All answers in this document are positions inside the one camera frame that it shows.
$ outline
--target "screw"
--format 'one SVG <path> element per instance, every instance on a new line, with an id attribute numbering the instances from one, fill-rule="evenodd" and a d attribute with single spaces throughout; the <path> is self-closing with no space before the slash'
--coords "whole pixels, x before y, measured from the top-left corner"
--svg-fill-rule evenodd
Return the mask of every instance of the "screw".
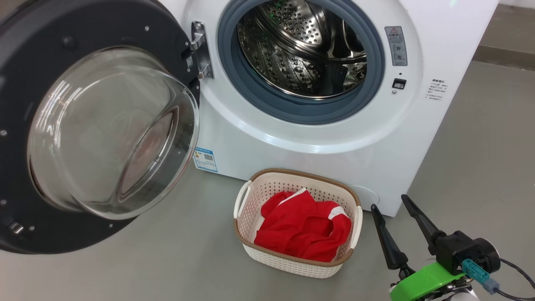
<path id="1" fill-rule="evenodd" d="M 67 49 L 71 49 L 71 50 L 76 49 L 76 40 L 72 36 L 64 36 L 62 38 L 62 44 L 63 44 L 63 47 Z"/>

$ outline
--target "red clothing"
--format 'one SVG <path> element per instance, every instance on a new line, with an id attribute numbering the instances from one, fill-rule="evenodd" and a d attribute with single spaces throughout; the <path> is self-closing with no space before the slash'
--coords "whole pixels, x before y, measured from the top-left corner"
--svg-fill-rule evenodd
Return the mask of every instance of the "red clothing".
<path id="1" fill-rule="evenodd" d="M 331 262 L 351 232 L 351 220 L 342 207 L 316 202 L 306 190 L 275 194 L 261 213 L 265 220 L 255 244 L 303 259 Z"/>

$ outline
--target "gray rubber gasket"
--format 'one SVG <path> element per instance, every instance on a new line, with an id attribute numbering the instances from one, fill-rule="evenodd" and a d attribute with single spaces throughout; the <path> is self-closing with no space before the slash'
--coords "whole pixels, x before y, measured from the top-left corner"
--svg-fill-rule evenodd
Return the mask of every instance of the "gray rubber gasket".
<path id="1" fill-rule="evenodd" d="M 375 96 L 383 81 L 385 54 L 379 33 L 371 20 L 350 0 L 311 0 L 336 13 L 360 38 L 368 61 L 366 79 L 360 87 L 327 102 L 310 103 L 285 94 L 265 82 L 246 61 L 238 42 L 236 26 L 250 9 L 265 0 L 232 0 L 218 28 L 219 57 L 231 83 L 251 104 L 284 121 L 327 124 L 352 116 Z"/>

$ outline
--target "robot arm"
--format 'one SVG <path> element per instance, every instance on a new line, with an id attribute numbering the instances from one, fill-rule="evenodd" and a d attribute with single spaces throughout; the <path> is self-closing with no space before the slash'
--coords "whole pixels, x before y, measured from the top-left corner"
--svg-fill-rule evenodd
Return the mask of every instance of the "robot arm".
<path id="1" fill-rule="evenodd" d="M 436 257 L 436 262 L 414 271 L 408 266 L 405 253 L 401 252 L 386 228 L 386 221 L 376 205 L 371 206 L 373 220 L 381 242 L 386 265 L 389 269 L 399 269 L 400 281 L 391 285 L 392 301 L 476 301 L 471 282 L 476 280 L 491 295 L 500 295 L 512 300 L 532 300 L 517 298 L 502 292 L 499 284 L 490 278 L 490 273 L 500 269 L 504 262 L 517 269 L 535 288 L 535 283 L 520 268 L 499 258 L 494 246 L 483 238 L 471 239 L 461 231 L 447 235 L 407 196 L 401 199 L 410 216 L 413 217 L 426 241 L 427 249 Z"/>

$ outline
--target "front-loading washing machine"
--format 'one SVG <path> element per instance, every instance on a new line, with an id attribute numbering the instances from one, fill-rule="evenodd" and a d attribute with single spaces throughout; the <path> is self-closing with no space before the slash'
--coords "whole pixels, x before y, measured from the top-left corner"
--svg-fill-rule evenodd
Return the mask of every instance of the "front-loading washing machine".
<path id="1" fill-rule="evenodd" d="M 95 244 L 192 157 L 330 177 L 395 215 L 496 3 L 2 3 L 0 247 Z"/>

